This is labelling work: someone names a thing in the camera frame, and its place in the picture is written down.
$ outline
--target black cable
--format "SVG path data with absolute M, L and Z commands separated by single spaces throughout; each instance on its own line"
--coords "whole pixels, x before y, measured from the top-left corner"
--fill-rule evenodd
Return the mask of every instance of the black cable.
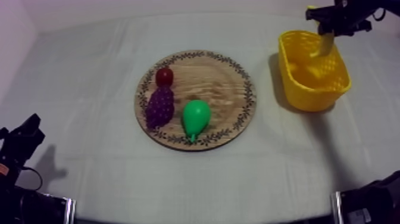
M 20 220 L 21 220 L 21 224 L 25 224 L 24 210 L 23 210 L 25 195 L 28 194 L 29 192 L 37 191 L 37 190 L 41 189 L 41 187 L 43 186 L 43 179 L 42 179 L 42 176 L 40 175 L 40 173 L 38 171 L 36 171 L 34 168 L 22 167 L 21 170 L 30 170 L 30 171 L 36 173 L 37 176 L 39 177 L 39 180 L 40 180 L 40 185 L 39 185 L 38 188 L 36 188 L 36 189 L 25 189 L 27 192 L 25 192 L 21 197 L 21 200 L 20 200 L 21 219 Z
M 374 17 L 375 21 L 379 22 L 379 21 L 382 21 L 384 19 L 385 15 L 386 15 L 386 9 L 383 9 L 382 15 L 379 18 L 375 17 L 375 13 L 372 14 L 372 17 Z
M 37 174 L 37 176 L 39 177 L 39 180 L 40 180 L 40 185 L 39 185 L 38 188 L 36 188 L 36 189 L 28 189 L 28 190 L 30 190 L 30 191 L 38 191 L 39 189 L 41 189 L 41 187 L 43 186 L 43 179 L 42 179 L 42 176 L 40 175 L 40 173 L 38 171 L 36 171 L 35 169 L 30 168 L 30 167 L 22 167 L 22 170 L 33 171 L 34 173 Z

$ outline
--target red tomato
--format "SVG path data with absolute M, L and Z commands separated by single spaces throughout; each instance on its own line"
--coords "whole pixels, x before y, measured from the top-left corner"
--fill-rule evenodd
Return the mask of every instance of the red tomato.
M 155 74 L 155 83 L 157 86 L 171 86 L 174 79 L 174 73 L 169 68 L 162 68 Z

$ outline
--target wooden plate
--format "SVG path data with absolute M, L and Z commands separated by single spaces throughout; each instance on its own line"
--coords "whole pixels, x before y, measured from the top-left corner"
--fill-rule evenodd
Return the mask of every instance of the wooden plate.
M 172 120 L 157 130 L 146 127 L 145 110 L 156 90 L 155 73 L 167 67 L 174 72 L 175 113 Z M 211 121 L 194 143 L 186 137 L 181 116 L 186 103 L 205 100 L 211 108 Z M 175 150 L 204 151 L 219 147 L 237 137 L 254 115 L 254 85 L 242 66 L 229 57 L 211 51 L 183 51 L 152 66 L 140 80 L 135 96 L 136 118 L 155 141 Z

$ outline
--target plastic basket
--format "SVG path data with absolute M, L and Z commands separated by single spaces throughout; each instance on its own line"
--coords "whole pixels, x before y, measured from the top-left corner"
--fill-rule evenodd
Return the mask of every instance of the plastic basket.
M 303 30 L 288 31 L 279 37 L 279 68 L 286 98 L 300 110 L 325 110 L 351 87 L 336 45 L 325 57 L 310 57 L 320 42 L 318 34 Z

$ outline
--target table surface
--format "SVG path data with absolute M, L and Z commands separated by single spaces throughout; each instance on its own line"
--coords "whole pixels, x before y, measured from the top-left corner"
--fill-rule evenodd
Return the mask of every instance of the table surface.
M 32 113 L 46 139 L 27 162 L 42 192 L 75 198 L 80 217 L 118 223 L 276 223 L 330 212 L 330 193 L 400 169 L 400 41 L 337 38 L 352 89 L 325 113 L 291 109 L 277 38 L 312 21 L 213 13 L 124 18 L 42 34 L 0 105 L 9 129 Z M 139 127 L 133 100 L 163 57 L 207 49 L 250 74 L 257 109 L 234 141 L 169 150 Z M 21 174 L 19 184 L 35 185 Z

